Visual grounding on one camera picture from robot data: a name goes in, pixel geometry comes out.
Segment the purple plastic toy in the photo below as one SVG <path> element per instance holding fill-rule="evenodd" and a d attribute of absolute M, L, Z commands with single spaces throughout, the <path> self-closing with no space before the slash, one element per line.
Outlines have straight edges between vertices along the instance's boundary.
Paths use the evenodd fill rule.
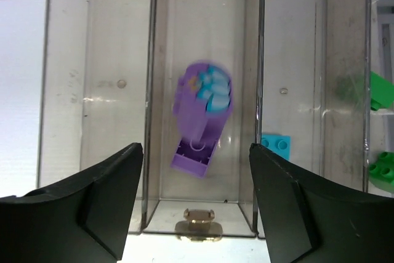
<path fill-rule="evenodd" d="M 182 138 L 171 167 L 203 178 L 233 110 L 230 75 L 211 63 L 194 63 L 178 80 L 173 113 Z"/>

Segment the green toy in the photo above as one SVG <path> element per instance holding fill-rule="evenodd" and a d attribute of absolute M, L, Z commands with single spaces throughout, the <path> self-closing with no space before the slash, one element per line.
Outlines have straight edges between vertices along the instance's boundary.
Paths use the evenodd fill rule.
<path fill-rule="evenodd" d="M 369 166 L 369 180 L 377 188 L 394 193 L 394 153 L 383 152 Z"/>
<path fill-rule="evenodd" d="M 390 108 L 394 101 L 394 85 L 371 72 L 371 110 Z"/>

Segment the brass latch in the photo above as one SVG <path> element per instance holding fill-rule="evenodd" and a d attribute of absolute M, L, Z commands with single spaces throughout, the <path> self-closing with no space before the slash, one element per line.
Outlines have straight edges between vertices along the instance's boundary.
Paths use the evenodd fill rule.
<path fill-rule="evenodd" d="M 200 209 L 186 209 L 183 213 L 186 221 L 180 221 L 175 226 L 179 238 L 191 241 L 219 241 L 223 235 L 223 228 L 213 222 L 215 212 Z"/>

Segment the black object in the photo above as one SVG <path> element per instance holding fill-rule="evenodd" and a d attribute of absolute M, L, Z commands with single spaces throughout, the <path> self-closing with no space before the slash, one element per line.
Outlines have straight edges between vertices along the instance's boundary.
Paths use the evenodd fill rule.
<path fill-rule="evenodd" d="M 0 198 L 0 262 L 121 260 L 142 158 L 133 143 L 60 182 Z"/>
<path fill-rule="evenodd" d="M 259 144 L 249 161 L 271 263 L 394 262 L 394 200 L 302 169 Z"/>

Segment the purple toy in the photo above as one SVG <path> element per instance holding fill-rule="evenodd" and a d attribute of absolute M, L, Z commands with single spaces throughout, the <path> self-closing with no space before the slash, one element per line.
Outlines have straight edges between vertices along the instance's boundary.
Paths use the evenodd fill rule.
<path fill-rule="evenodd" d="M 233 110 L 230 75 L 210 63 L 194 63 L 178 80 L 173 113 L 182 138 L 171 167 L 203 178 Z"/>

